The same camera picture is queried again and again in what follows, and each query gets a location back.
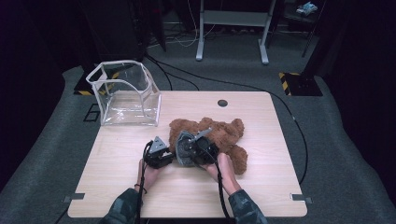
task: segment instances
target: jacket sleeve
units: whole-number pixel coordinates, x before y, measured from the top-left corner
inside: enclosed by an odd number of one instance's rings
[[[250,199],[243,189],[232,194],[228,200],[233,209],[233,216],[235,217],[236,223],[268,223],[262,210]]]
[[[111,205],[100,224],[134,224],[138,193],[134,189],[125,190]]]

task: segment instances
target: gray carpet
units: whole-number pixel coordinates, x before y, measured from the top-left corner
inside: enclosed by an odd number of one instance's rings
[[[301,35],[277,34],[268,49],[269,65],[260,60],[259,35],[216,35],[205,42],[204,59],[195,61],[197,42],[190,47],[179,43],[148,48],[158,61],[186,70],[163,69],[186,78],[201,91],[270,91],[290,108],[304,133],[309,152],[306,178],[301,185],[305,196],[312,197],[308,213],[299,218],[270,218],[270,223],[396,223],[396,209],[388,198],[376,172],[368,165],[343,130],[337,105],[321,77],[316,81],[322,97],[286,96],[279,72],[302,72],[317,39],[305,58],[301,57],[305,39]],[[160,90],[171,85],[160,68],[145,59],[143,64],[154,76]],[[74,95],[82,75],[79,67],[64,73],[64,94],[45,130],[0,195],[0,223],[55,223],[67,208],[65,195],[78,185],[99,121],[83,122],[93,96]],[[227,84],[200,77],[217,79]],[[169,77],[174,91],[196,91],[190,83]],[[273,97],[296,174],[304,172],[304,142],[288,110]],[[98,218],[71,218],[59,223],[96,223]],[[217,223],[222,220],[150,220],[149,223]]]

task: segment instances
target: clear plastic container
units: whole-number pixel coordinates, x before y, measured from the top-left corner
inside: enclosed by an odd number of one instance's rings
[[[86,80],[98,101],[102,125],[158,125],[161,92],[142,63],[103,62]]]

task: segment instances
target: plush toy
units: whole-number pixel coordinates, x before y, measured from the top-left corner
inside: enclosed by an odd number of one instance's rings
[[[219,152],[229,155],[233,161],[233,169],[236,175],[243,174],[247,169],[247,152],[236,143],[244,135],[245,126],[241,119],[234,119],[231,123],[214,121],[210,118],[202,118],[200,122],[188,119],[175,119],[169,124],[169,150],[176,151],[176,141],[181,131],[193,135],[198,132],[212,128],[206,135],[210,142],[216,144]]]

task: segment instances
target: wooden tabletop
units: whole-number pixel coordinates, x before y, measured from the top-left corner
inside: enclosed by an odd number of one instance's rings
[[[228,102],[218,105],[218,100]],[[209,117],[241,119],[244,136],[237,143],[248,154],[247,171],[237,180],[267,217],[303,217],[304,202],[271,96],[263,91],[162,91],[158,127],[102,126],[79,180],[70,217],[103,217],[114,200],[137,179],[138,162],[147,142],[159,136],[169,146],[173,119],[200,121]],[[230,216],[233,215],[224,191]],[[174,160],[144,198],[141,217],[224,217],[218,184],[199,168]]]

